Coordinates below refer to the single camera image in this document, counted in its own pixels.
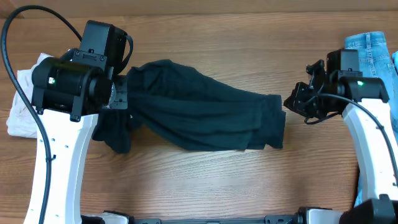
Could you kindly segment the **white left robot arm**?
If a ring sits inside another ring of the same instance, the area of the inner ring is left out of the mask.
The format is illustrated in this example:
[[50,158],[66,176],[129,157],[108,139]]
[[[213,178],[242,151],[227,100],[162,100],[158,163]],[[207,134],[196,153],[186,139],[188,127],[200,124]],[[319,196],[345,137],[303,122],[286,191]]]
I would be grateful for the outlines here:
[[116,94],[101,67],[47,57],[32,72],[40,119],[32,193],[25,223],[129,223],[129,215],[82,215],[86,154],[99,110]]

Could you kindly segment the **black t-shirt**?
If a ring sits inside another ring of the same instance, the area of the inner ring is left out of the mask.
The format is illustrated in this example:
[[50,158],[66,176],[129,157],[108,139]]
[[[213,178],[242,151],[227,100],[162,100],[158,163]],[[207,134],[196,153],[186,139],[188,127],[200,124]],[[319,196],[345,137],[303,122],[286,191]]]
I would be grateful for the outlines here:
[[99,114],[93,140],[118,154],[131,149],[131,133],[144,125],[190,151],[283,147],[286,113],[279,95],[233,88],[171,60],[132,67],[127,109]]

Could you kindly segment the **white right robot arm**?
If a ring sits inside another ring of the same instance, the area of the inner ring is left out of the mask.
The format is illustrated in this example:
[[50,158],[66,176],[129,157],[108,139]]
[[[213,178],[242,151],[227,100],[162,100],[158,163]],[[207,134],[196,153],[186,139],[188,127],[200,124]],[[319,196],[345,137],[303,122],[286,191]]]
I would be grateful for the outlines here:
[[317,124],[341,115],[354,142],[362,175],[363,202],[346,212],[304,208],[295,223],[397,223],[397,143],[385,86],[364,78],[356,66],[330,71],[319,60],[306,67],[310,82],[298,82],[284,106]]

